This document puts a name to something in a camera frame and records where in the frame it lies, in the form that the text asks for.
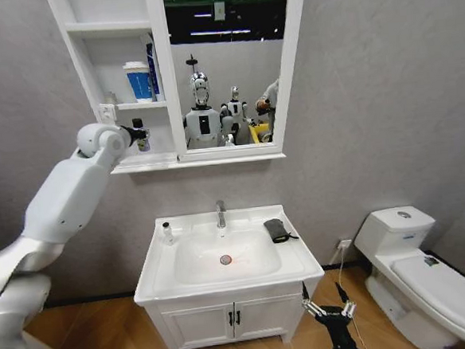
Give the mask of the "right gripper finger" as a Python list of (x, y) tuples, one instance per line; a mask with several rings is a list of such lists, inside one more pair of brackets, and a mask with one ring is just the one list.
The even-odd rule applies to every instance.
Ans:
[(304, 282), (302, 283), (302, 296), (302, 304), (305, 311), (313, 317), (320, 317), (322, 315), (321, 309), (310, 299), (307, 287)]
[(341, 314), (346, 318), (353, 318), (356, 310), (356, 303), (350, 300), (347, 292), (338, 282), (335, 283), (335, 286), (340, 296), (340, 300), (343, 302)]

